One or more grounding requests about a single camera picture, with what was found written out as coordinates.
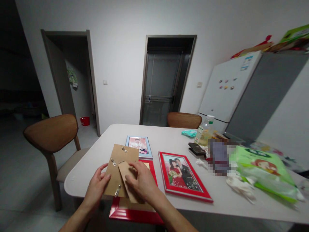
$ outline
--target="wooden chair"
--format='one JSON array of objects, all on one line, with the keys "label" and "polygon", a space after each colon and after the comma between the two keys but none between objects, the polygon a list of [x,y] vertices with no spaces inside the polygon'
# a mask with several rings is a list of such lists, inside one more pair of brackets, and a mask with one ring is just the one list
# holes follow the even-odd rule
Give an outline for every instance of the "wooden chair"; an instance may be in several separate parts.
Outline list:
[{"label": "wooden chair", "polygon": [[169,127],[198,129],[202,122],[202,117],[196,114],[169,112],[167,114],[167,124]]},{"label": "wooden chair", "polygon": [[[37,122],[27,127],[23,132],[28,142],[40,150],[47,159],[56,211],[62,209],[59,182],[64,182],[69,172],[89,150],[89,148],[80,149],[77,131],[75,116],[63,114]],[[76,152],[58,170],[53,153],[60,151],[73,139]]]}]

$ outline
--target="groom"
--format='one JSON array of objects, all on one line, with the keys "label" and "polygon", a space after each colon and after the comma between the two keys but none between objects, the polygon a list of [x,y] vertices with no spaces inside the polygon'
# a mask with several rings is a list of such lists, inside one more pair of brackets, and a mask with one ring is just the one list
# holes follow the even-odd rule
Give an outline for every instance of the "groom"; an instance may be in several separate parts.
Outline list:
[{"label": "groom", "polygon": [[189,189],[193,189],[193,190],[199,190],[199,188],[197,187],[192,175],[191,175],[191,172],[189,171],[189,168],[187,166],[184,166],[181,164],[180,160],[178,158],[175,159],[177,165],[179,166],[181,172],[182,172],[182,178],[183,178],[183,181],[184,183],[186,184],[186,186],[189,188]]}]

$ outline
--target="bride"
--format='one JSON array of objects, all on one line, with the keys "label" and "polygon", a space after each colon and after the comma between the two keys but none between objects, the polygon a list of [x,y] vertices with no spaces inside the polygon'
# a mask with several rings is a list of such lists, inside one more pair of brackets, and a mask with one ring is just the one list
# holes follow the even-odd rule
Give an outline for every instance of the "bride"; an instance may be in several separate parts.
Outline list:
[{"label": "bride", "polygon": [[180,170],[180,167],[177,166],[177,163],[175,160],[170,159],[170,171],[169,171],[169,175],[173,177],[173,186],[176,187],[182,187],[182,188],[186,188],[187,186],[182,178],[182,172]]}]

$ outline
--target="white table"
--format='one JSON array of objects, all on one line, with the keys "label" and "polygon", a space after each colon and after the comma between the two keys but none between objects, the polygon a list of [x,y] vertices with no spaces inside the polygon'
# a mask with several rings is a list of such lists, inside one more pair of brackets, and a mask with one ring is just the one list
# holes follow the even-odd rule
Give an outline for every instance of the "white table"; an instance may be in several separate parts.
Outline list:
[{"label": "white table", "polygon": [[[181,128],[111,125],[69,173],[64,182],[65,191],[74,197],[84,197],[95,170],[109,161],[114,144],[125,145],[128,135],[147,136],[154,157],[158,186],[162,192],[164,187],[159,151],[186,155],[214,200],[214,203],[210,204],[167,194],[167,198],[177,209],[309,224],[308,202],[298,202],[298,208],[293,209],[279,197],[256,189],[254,194],[257,201],[253,205],[226,184],[226,177],[215,176],[195,164],[196,158],[188,150],[188,143],[193,139],[181,135],[182,131]],[[303,180],[300,175],[292,172],[291,175],[296,184]]]}]

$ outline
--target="doorway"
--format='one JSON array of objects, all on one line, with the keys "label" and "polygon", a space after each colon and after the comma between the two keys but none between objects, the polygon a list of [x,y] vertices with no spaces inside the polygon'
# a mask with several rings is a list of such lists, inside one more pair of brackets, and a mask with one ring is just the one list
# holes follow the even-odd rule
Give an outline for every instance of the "doorway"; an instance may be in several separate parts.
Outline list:
[{"label": "doorway", "polygon": [[196,35],[147,35],[140,125],[167,126],[179,112]]},{"label": "doorway", "polygon": [[90,31],[41,33],[62,114],[73,114],[79,126],[90,117],[100,136]]}]

